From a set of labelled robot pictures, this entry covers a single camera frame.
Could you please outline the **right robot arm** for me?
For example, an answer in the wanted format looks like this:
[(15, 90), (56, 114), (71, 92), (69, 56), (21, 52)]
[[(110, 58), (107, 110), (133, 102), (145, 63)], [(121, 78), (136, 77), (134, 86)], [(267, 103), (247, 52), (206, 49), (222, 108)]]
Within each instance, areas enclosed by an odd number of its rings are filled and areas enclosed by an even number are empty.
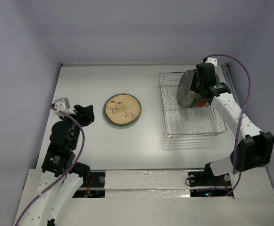
[(196, 65), (191, 89), (207, 100), (235, 136), (234, 150), (229, 157), (205, 165), (203, 179), (207, 184), (215, 184), (225, 174), (242, 173), (270, 162), (274, 136), (257, 127), (236, 103), (229, 87), (217, 82), (213, 63)]

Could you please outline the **red teal flower plate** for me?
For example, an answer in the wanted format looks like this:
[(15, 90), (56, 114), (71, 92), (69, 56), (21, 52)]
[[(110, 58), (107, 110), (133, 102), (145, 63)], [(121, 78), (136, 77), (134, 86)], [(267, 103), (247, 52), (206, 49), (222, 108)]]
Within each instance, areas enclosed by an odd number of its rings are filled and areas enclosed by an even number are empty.
[(202, 98), (196, 106), (198, 108), (208, 107), (209, 103), (208, 103), (208, 101), (205, 98)]

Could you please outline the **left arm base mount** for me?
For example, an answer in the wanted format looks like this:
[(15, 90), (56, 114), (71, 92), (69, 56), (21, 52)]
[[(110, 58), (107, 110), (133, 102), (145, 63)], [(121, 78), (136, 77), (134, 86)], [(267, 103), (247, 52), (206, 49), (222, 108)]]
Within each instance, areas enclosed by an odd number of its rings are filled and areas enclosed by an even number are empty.
[(91, 171), (89, 182), (79, 187), (73, 198), (104, 198), (105, 181), (105, 171)]

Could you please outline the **blue floral plate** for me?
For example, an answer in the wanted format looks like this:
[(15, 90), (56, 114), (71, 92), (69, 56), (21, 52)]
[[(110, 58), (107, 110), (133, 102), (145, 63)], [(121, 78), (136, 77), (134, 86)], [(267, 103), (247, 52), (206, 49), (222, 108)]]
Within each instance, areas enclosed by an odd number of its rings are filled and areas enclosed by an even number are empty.
[(202, 100), (202, 97), (200, 96), (199, 93), (195, 94), (194, 100), (192, 101), (192, 103), (189, 105), (188, 108), (194, 108), (196, 107)]

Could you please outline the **brown speckled plate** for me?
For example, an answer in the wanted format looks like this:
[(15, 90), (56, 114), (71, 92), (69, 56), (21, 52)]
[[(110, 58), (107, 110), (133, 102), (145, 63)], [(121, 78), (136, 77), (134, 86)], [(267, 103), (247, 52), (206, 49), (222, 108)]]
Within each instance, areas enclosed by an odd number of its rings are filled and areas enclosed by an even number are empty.
[(182, 108), (196, 106), (196, 92), (191, 90), (195, 70), (187, 70), (181, 77), (177, 89), (177, 102)]

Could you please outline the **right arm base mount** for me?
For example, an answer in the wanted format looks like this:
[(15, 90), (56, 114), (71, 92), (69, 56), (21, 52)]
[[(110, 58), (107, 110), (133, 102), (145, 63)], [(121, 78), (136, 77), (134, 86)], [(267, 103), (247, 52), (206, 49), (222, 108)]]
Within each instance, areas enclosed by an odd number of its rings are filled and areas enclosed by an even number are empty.
[(229, 174), (208, 176), (204, 171), (188, 171), (185, 184), (191, 197), (225, 197), (232, 190)]

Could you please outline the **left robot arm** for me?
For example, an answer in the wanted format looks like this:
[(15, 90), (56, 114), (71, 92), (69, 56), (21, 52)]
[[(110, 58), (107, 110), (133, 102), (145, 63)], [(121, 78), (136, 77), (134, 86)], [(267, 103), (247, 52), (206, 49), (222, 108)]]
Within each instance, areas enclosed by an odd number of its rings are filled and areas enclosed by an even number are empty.
[(94, 122), (93, 106), (75, 105), (71, 111), (59, 101), (50, 108), (60, 120), (51, 128), (35, 197), (16, 220), (16, 226), (58, 226), (77, 189), (90, 181), (90, 166), (78, 162), (82, 150), (78, 154), (74, 150), (79, 138), (85, 142), (83, 127)]

